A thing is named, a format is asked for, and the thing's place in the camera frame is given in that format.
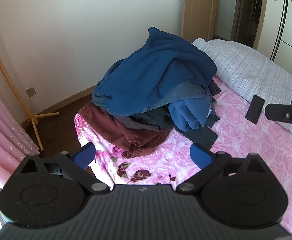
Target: curtain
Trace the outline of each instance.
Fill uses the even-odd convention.
[[[29,153],[39,154],[38,147],[0,99],[0,188]]]

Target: electrical socket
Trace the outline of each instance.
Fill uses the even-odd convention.
[[[29,97],[31,97],[31,96],[36,94],[34,87],[26,89],[26,93],[28,94]]]

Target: pile of clothes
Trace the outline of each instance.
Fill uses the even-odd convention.
[[[154,27],[149,34],[141,49],[109,68],[79,112],[103,138],[125,149],[126,158],[151,154],[174,126],[188,132],[219,120],[214,61],[181,37]]]

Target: white striped bedding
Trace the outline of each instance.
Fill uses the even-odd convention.
[[[216,64],[217,76],[248,102],[257,95],[267,104],[292,101],[292,75],[258,51],[234,41],[197,39],[193,44]],[[292,126],[278,122],[292,133]]]

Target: wooden floor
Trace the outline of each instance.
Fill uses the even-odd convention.
[[[45,117],[39,120],[37,130],[40,135],[44,151],[41,152],[41,157],[53,157],[56,153],[61,151],[75,152],[80,149],[78,142],[74,117],[77,112],[91,101],[92,96],[83,97],[59,110],[60,115]],[[38,145],[37,139],[30,125],[26,132],[33,139],[34,143]]]

